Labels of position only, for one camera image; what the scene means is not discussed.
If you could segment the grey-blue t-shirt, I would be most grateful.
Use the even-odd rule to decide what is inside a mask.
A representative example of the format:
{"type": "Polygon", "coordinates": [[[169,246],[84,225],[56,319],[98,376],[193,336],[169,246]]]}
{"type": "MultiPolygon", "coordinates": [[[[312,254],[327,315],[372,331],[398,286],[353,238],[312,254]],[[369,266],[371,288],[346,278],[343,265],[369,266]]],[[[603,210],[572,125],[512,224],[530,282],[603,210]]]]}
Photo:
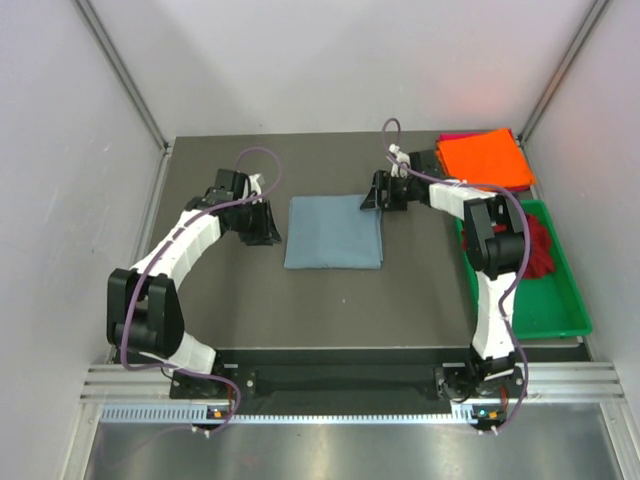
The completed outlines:
{"type": "Polygon", "coordinates": [[[362,195],[292,198],[284,267],[380,269],[382,213],[362,210],[363,201],[362,195]]]}

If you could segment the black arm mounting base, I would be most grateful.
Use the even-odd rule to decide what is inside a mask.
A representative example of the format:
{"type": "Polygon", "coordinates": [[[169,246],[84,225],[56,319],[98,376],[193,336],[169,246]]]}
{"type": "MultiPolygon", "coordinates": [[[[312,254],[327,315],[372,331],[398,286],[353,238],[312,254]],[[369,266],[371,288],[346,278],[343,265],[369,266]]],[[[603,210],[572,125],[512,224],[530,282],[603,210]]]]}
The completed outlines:
{"type": "Polygon", "coordinates": [[[246,401],[276,394],[390,393],[425,401],[516,398],[524,375],[497,377],[469,348],[223,349],[214,373],[237,384],[246,401]]]}

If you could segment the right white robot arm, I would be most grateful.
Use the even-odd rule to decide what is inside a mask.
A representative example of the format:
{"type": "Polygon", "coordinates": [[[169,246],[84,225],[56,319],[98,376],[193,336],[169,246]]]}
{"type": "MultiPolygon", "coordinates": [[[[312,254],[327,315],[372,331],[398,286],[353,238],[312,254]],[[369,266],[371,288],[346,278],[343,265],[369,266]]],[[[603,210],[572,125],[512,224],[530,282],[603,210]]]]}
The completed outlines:
{"type": "Polygon", "coordinates": [[[515,293],[531,254],[524,210],[502,187],[428,174],[424,151],[407,154],[393,144],[387,159],[391,169],[374,173],[360,208],[405,211],[419,202],[463,223],[464,252],[478,287],[477,320],[465,376],[450,388],[490,395],[516,371],[515,293]]]}

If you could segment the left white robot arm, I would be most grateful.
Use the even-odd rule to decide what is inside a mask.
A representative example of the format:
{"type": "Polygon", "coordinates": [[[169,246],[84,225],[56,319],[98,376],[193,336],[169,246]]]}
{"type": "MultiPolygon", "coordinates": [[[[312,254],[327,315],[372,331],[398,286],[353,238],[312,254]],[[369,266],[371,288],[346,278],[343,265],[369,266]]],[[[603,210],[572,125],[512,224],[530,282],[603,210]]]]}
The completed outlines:
{"type": "Polygon", "coordinates": [[[178,291],[206,250],[226,233],[247,246],[281,241],[259,173],[220,169],[214,185],[185,205],[174,227],[143,259],[116,269],[107,285],[107,341],[184,372],[205,396],[226,387],[214,348],[186,332],[178,291]]]}

